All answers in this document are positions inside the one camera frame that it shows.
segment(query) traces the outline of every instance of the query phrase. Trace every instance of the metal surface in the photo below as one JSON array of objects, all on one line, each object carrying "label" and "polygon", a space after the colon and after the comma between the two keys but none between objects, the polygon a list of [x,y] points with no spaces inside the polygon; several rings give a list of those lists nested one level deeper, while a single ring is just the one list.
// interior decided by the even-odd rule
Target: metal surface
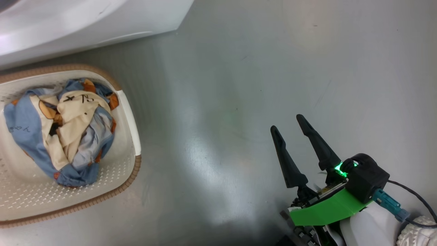
[{"label": "metal surface", "polygon": [[177,32],[19,68],[110,72],[131,103],[143,163],[124,193],[1,230],[0,245],[273,245],[296,190],[285,188],[271,125],[309,185],[324,186],[298,113],[340,158],[367,153],[437,205],[435,4],[199,0]]}]

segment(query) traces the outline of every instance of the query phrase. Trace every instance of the basket rim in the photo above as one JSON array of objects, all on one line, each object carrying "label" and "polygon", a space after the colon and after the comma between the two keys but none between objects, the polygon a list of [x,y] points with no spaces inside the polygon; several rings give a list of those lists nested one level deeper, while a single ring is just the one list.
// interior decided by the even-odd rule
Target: basket rim
[{"label": "basket rim", "polygon": [[[111,85],[114,87],[116,91],[121,91],[120,85],[113,79],[107,72],[90,65],[86,64],[65,64],[65,65],[56,65],[56,66],[49,66],[49,67],[41,67],[41,68],[35,68],[25,71],[20,71],[16,73],[6,74],[6,75],[0,75],[0,84],[7,83],[14,80],[19,80],[27,77],[33,77],[38,75],[44,75],[44,74],[52,74],[57,72],[65,72],[65,71],[72,71],[72,70],[85,70],[90,71],[93,73],[96,73],[103,78],[105,78]],[[108,200],[111,197],[114,197],[124,190],[126,190],[132,182],[135,180],[135,178],[138,175],[139,169],[141,166],[141,155],[135,156],[135,164],[134,168],[132,170],[132,173],[129,175],[128,179],[121,184],[119,187],[108,191],[100,196],[88,199],[84,202],[61,208],[58,210],[54,210],[48,213],[38,214],[30,217],[20,218],[20,219],[14,219],[14,220],[6,220],[6,221],[0,221],[0,228],[11,228],[15,226],[20,225],[28,225],[40,221],[46,221],[52,218],[60,217],[62,215],[71,214],[75,211],[79,211],[81,209],[90,207],[92,205],[96,205],[97,203],[100,203],[104,200]]]}]

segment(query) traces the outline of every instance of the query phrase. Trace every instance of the washing machine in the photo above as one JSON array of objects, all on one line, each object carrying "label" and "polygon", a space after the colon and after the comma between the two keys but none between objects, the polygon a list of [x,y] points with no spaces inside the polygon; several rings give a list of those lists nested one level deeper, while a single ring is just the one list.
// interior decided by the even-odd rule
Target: washing machine
[{"label": "washing machine", "polygon": [[175,30],[193,0],[0,0],[0,69]]}]

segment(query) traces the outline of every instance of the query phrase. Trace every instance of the white plastic laundry basket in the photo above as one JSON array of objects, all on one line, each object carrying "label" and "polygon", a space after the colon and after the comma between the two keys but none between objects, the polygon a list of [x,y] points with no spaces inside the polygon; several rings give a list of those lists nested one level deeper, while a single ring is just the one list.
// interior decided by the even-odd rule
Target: white plastic laundry basket
[{"label": "white plastic laundry basket", "polygon": [[[68,79],[87,77],[117,93],[112,111],[117,122],[114,142],[100,162],[94,184],[67,188],[48,177],[15,144],[3,115],[4,106],[30,88],[64,86]],[[89,207],[124,191],[141,165],[141,146],[129,102],[120,86],[105,72],[72,64],[27,70],[0,77],[0,228],[55,218]]]}]

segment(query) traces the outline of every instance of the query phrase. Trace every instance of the clothes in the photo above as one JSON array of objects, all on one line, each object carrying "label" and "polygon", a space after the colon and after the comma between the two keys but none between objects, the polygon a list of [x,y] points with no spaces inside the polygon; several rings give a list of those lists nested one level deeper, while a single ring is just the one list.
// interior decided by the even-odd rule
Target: clothes
[{"label": "clothes", "polygon": [[38,88],[5,106],[15,142],[50,177],[65,186],[97,180],[98,162],[114,139],[112,91],[82,78],[64,89]]}]

